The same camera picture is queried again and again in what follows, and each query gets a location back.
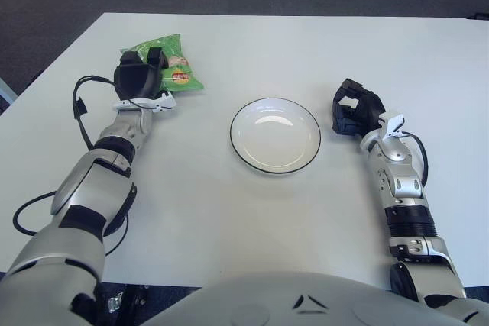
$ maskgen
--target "snack package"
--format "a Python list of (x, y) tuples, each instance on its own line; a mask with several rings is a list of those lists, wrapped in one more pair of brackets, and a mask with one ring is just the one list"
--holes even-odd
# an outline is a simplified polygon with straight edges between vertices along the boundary
[(150, 47), (161, 47), (168, 59), (169, 68), (162, 72), (160, 90), (182, 92), (204, 88), (202, 83), (193, 76), (189, 62), (182, 55), (180, 34), (172, 34), (157, 38), (156, 40), (143, 42), (129, 50), (137, 51), (139, 57), (146, 63), (147, 52)]

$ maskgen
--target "white plate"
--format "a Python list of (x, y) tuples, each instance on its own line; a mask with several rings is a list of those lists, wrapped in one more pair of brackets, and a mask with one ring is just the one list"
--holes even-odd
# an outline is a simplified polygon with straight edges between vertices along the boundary
[(307, 166), (321, 144), (311, 113), (282, 98), (247, 104), (233, 118), (230, 135), (236, 153), (266, 173), (291, 173)]

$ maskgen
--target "black joint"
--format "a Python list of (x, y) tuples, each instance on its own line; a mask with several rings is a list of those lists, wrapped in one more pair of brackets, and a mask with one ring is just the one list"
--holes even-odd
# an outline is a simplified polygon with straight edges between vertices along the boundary
[(103, 137), (98, 140), (93, 149), (106, 149), (112, 150), (116, 153), (124, 156), (126, 160), (128, 160), (129, 164), (132, 163), (134, 159), (134, 155), (136, 154), (136, 149), (134, 145), (129, 140), (124, 139), (123, 137)]
[(76, 109), (73, 110), (75, 118), (79, 118), (81, 115), (84, 115), (87, 112), (88, 111), (86, 109), (85, 103), (83, 103), (83, 100), (81, 99), (81, 97), (79, 97), (76, 100)]
[(390, 287), (394, 293), (418, 302), (413, 278), (404, 264), (395, 263), (390, 267)]
[(424, 205), (391, 206), (385, 215), (391, 237), (437, 237), (435, 222)]
[(110, 164), (108, 162), (105, 162), (104, 160), (101, 160), (99, 158), (97, 158), (96, 160), (93, 161), (94, 164), (98, 164), (99, 166), (102, 166), (112, 172), (115, 172), (119, 175), (122, 175), (124, 177), (131, 177), (131, 168), (128, 167), (125, 171), (123, 171), (122, 169), (120, 169), (119, 167), (117, 166), (114, 166), (113, 164)]
[(119, 209), (114, 219), (112, 219), (110, 224), (105, 229), (104, 237), (114, 233), (122, 226), (126, 214), (129, 213), (129, 209), (131, 209), (132, 203), (134, 202), (134, 199), (136, 199), (137, 193), (138, 193), (138, 188), (133, 183), (131, 187), (131, 191), (128, 193), (128, 197), (124, 200), (122, 207)]
[(425, 302), (430, 308), (438, 308), (447, 305), (457, 297), (446, 294), (430, 294), (425, 297)]
[(105, 218), (81, 205), (72, 205), (63, 217), (58, 228), (75, 228), (89, 232), (102, 242), (102, 231), (105, 226)]

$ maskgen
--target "white bracket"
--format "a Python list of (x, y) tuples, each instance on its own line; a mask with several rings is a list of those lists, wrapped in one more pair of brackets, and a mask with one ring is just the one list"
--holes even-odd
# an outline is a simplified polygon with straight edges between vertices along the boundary
[(162, 112), (165, 110), (170, 110), (176, 106), (175, 99), (173, 98), (171, 92), (167, 92), (167, 95), (163, 94), (158, 99), (149, 98), (133, 98), (131, 101), (117, 101), (112, 107), (116, 111), (121, 110), (137, 110), (139, 108), (150, 109), (153, 113)]

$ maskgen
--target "robot forearm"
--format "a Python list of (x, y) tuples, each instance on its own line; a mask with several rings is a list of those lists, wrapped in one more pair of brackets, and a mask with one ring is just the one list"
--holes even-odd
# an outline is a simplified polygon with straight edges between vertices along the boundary
[(0, 282), (2, 324), (95, 324), (103, 237), (122, 225), (136, 196), (131, 164), (158, 110), (152, 105), (175, 105), (170, 94), (152, 99), (164, 64), (156, 50), (159, 57), (146, 64), (143, 80), (125, 78), (133, 65), (141, 71), (141, 60), (130, 53), (121, 58), (114, 83), (122, 99), (117, 117), (57, 190), (52, 222), (27, 243)]

